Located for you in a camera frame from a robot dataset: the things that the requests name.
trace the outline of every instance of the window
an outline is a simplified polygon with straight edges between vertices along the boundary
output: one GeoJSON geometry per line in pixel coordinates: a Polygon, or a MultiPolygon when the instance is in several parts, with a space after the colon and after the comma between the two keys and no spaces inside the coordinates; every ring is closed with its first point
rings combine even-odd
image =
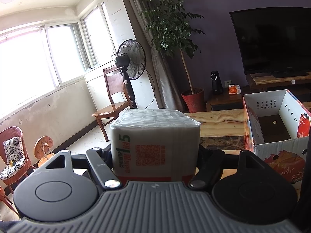
{"type": "Polygon", "coordinates": [[[79,77],[85,71],[74,33],[74,25],[48,28],[52,60],[60,83],[79,77]]]}
{"type": "Polygon", "coordinates": [[[83,20],[95,64],[106,64],[113,58],[114,43],[104,9],[104,4],[97,6],[83,20]]]}
{"type": "Polygon", "coordinates": [[[81,76],[85,60],[75,23],[1,36],[0,116],[81,76]]]}

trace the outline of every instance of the fan stand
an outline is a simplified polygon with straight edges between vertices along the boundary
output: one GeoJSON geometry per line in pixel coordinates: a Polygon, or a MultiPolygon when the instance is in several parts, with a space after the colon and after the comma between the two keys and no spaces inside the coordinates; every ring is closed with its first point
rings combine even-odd
{"type": "Polygon", "coordinates": [[[137,109],[137,105],[135,102],[135,94],[134,94],[133,87],[130,81],[130,77],[128,76],[128,73],[127,73],[128,66],[123,66],[123,67],[118,67],[118,68],[119,68],[120,74],[122,74],[123,81],[126,87],[126,91],[128,92],[128,96],[130,98],[132,106],[134,109],[137,109]]]}

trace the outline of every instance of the open cardboard box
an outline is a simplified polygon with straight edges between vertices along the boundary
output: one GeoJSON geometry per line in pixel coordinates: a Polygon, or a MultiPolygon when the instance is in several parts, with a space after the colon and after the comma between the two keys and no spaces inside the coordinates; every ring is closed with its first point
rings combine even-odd
{"type": "Polygon", "coordinates": [[[309,140],[310,113],[288,90],[243,96],[245,149],[299,189],[309,140]]]}

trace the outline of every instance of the red flower pot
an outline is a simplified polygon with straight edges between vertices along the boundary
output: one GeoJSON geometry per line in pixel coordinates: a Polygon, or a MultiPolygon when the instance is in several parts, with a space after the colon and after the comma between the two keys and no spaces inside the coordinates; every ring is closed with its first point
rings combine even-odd
{"type": "Polygon", "coordinates": [[[191,90],[187,90],[181,94],[190,113],[206,111],[204,103],[204,89],[193,89],[193,91],[194,94],[191,93],[191,90]]]}

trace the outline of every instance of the plant stem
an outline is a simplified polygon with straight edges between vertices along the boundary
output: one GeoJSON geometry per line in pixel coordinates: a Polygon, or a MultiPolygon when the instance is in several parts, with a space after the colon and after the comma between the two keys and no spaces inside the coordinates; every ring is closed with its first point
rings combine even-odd
{"type": "Polygon", "coordinates": [[[191,79],[190,79],[188,68],[186,66],[185,58],[183,56],[183,51],[181,49],[179,49],[179,50],[180,50],[181,58],[183,59],[183,66],[185,67],[185,70],[186,70],[186,73],[187,73],[187,76],[188,76],[188,81],[189,81],[189,85],[190,85],[190,88],[191,88],[191,92],[194,95],[193,86],[192,86],[192,83],[191,83],[191,79]]]}

